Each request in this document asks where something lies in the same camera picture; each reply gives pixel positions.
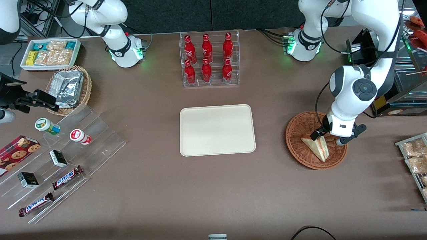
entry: aluminum foil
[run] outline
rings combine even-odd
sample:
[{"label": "aluminum foil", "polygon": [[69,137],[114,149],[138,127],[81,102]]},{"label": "aluminum foil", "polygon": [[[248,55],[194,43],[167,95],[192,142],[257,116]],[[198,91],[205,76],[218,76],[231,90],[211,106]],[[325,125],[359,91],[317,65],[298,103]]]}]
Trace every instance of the aluminum foil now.
[{"label": "aluminum foil", "polygon": [[75,108],[79,104],[84,74],[79,70],[56,73],[49,94],[56,97],[60,108]]}]

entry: red cookie box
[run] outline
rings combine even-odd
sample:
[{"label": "red cookie box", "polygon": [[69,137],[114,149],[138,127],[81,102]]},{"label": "red cookie box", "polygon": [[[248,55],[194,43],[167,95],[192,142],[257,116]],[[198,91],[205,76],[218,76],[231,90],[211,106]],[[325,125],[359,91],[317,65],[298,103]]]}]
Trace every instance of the red cookie box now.
[{"label": "red cookie box", "polygon": [[0,149],[0,177],[40,148],[38,141],[19,136]]}]

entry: coca-cola bottle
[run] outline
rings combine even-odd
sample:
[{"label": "coca-cola bottle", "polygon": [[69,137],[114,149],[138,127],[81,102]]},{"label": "coca-cola bottle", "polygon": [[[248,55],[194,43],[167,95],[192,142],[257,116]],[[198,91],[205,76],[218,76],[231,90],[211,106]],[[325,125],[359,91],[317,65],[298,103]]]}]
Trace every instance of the coca-cola bottle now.
[{"label": "coca-cola bottle", "polygon": [[185,77],[187,78],[187,82],[190,85],[196,84],[196,71],[194,70],[193,66],[191,66],[190,60],[185,60]]},{"label": "coca-cola bottle", "polygon": [[233,42],[231,41],[231,33],[225,34],[225,41],[222,45],[222,52],[224,54],[224,61],[230,59],[230,62],[233,61]]},{"label": "coca-cola bottle", "polygon": [[230,66],[230,59],[224,61],[224,66],[222,67],[222,82],[229,84],[231,82],[231,72],[233,68]]},{"label": "coca-cola bottle", "polygon": [[185,39],[185,54],[187,55],[187,59],[191,61],[191,65],[194,65],[197,63],[196,48],[194,47],[194,44],[191,42],[190,35],[186,35],[184,39]]},{"label": "coca-cola bottle", "polygon": [[210,83],[212,80],[212,67],[209,64],[209,60],[207,58],[203,59],[202,72],[203,72],[203,81],[206,83]]},{"label": "coca-cola bottle", "polygon": [[209,34],[203,34],[203,57],[207,58],[209,63],[214,61],[214,52],[212,48],[212,43],[209,41]]}]

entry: brown tablecloth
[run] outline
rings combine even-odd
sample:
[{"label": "brown tablecloth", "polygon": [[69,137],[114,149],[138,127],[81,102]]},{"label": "brown tablecloth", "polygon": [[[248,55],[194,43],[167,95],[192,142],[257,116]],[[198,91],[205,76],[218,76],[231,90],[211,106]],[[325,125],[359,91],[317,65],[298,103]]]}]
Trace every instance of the brown tablecloth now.
[{"label": "brown tablecloth", "polygon": [[[326,37],[344,49],[360,29],[330,28]],[[322,46],[312,61],[298,62],[260,33],[240,30],[241,85],[184,89],[179,34],[155,35],[146,61],[129,69],[111,60],[101,38],[80,41],[77,64],[93,81],[89,105],[128,143],[38,224],[26,224],[0,198],[0,239],[203,240],[227,233],[229,240],[282,240],[304,225],[321,226],[337,239],[427,237],[427,213],[409,211],[425,205],[394,146],[427,132],[426,117],[359,116],[368,130],[332,170],[305,168],[286,148],[287,123],[314,109],[345,56]],[[26,90],[44,90],[51,75],[23,70],[20,80],[28,82]],[[319,109],[332,100],[326,91]],[[180,111],[231,104],[251,106],[256,150],[183,157]],[[43,108],[17,112],[15,122],[0,125],[0,146],[18,135],[41,137],[33,127],[40,117],[60,120]],[[304,234],[328,239],[314,230]]]}]

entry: wicker basket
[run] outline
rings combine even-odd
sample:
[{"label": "wicker basket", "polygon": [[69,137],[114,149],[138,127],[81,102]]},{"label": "wicker basket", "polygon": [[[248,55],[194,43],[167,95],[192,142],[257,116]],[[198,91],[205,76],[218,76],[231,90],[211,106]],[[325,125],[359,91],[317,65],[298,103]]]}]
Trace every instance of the wicker basket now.
[{"label": "wicker basket", "polygon": [[302,112],[291,119],[286,127],[285,139],[289,151],[304,166],[312,169],[324,170],[336,167],[343,161],[347,154],[347,145],[338,146],[336,140],[338,137],[327,133],[324,137],[328,146],[329,157],[326,162],[322,162],[314,153],[301,141],[303,135],[310,135],[314,130],[320,127],[314,111]]},{"label": "wicker basket", "polygon": [[[80,92],[79,105],[76,107],[76,108],[82,109],[87,105],[87,103],[89,102],[89,98],[91,97],[91,90],[92,90],[91,76],[89,76],[88,72],[80,66],[67,67],[59,70],[58,72],[66,72],[71,70],[79,70],[85,75],[85,78],[83,79],[82,91]],[[50,85],[52,84],[52,80],[53,80],[53,76],[50,78],[50,81],[47,84],[46,92],[49,92]],[[52,114],[61,115],[65,117],[68,114],[70,114],[72,111],[74,111],[76,108],[60,108],[58,112],[54,112],[50,109],[48,109],[48,111]]]}]

